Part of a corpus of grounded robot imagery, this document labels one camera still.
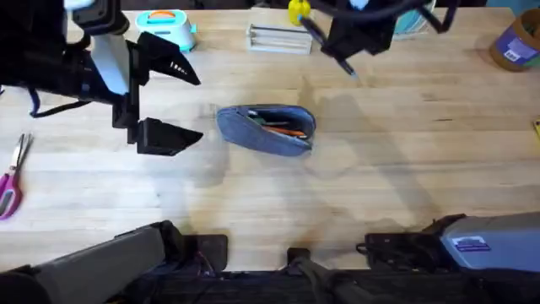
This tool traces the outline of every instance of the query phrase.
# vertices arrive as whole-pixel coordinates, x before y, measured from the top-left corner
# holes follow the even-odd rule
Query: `sticker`
[[[452,242],[460,252],[487,252],[491,251],[488,243],[481,236],[464,236],[453,238]]]
[[[512,27],[508,28],[495,44],[506,59],[517,65],[536,62],[535,59],[540,57],[539,51],[523,42]]]

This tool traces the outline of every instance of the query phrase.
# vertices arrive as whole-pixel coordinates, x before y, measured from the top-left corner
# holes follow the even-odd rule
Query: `wooden tabletop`
[[[540,210],[531,125],[540,73],[506,72],[487,52],[514,19],[508,8],[461,8],[448,34],[356,55],[358,80],[317,50],[247,52],[253,12],[188,14],[199,45],[187,57],[202,84],[153,75],[140,98],[141,117],[205,133],[176,157],[137,155],[126,132],[111,128],[109,106],[33,120],[25,90],[0,97],[0,164],[22,132],[35,135],[24,202],[0,222],[0,270],[166,219],[184,233],[227,234],[230,270],[276,269],[291,246],[311,248],[328,267],[362,268],[354,244],[367,232],[415,230],[446,214]],[[73,101],[41,96],[42,109]],[[277,102],[316,115],[311,154],[284,158],[221,139],[220,107]]]

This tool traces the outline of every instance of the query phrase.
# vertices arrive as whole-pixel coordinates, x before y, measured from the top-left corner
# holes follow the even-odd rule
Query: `denim pencil case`
[[[315,117],[301,106],[231,106],[218,111],[217,121],[226,141],[282,156],[298,156],[311,150],[316,129]],[[291,136],[271,128],[287,128],[304,135]]]

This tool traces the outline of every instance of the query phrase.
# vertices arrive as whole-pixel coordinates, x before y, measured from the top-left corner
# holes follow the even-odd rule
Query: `scissors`
[[[20,136],[8,172],[0,178],[0,220],[10,217],[23,198],[19,188],[19,169],[31,141],[32,135],[29,133]]]

